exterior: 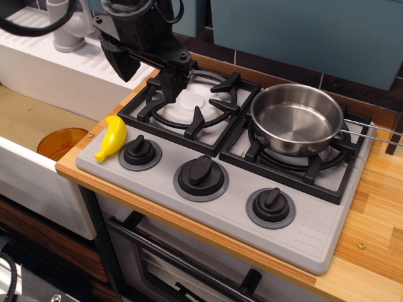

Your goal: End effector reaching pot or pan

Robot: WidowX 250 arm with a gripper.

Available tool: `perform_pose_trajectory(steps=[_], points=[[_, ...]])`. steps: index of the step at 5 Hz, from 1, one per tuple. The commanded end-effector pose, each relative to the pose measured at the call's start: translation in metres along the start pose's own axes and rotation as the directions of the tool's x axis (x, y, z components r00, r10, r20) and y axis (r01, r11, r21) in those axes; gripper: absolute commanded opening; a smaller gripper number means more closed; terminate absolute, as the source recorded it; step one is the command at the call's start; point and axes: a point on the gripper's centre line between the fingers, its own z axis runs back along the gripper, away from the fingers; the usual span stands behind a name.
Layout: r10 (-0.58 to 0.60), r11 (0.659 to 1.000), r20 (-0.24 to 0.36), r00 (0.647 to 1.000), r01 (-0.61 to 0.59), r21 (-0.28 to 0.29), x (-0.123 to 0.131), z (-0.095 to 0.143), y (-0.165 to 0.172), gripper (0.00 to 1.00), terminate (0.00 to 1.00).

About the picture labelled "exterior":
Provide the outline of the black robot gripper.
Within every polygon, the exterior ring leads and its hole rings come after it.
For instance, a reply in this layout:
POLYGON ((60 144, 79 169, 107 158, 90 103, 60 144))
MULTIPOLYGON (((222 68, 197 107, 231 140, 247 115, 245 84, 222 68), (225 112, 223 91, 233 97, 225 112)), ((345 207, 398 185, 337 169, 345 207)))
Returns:
POLYGON ((105 14, 95 17, 93 24, 119 78, 128 82, 142 62, 160 69, 161 91, 168 103, 175 103, 187 88, 185 75, 197 66, 173 34, 173 25, 183 17, 183 2, 177 13, 171 1, 102 1, 101 5, 105 14))

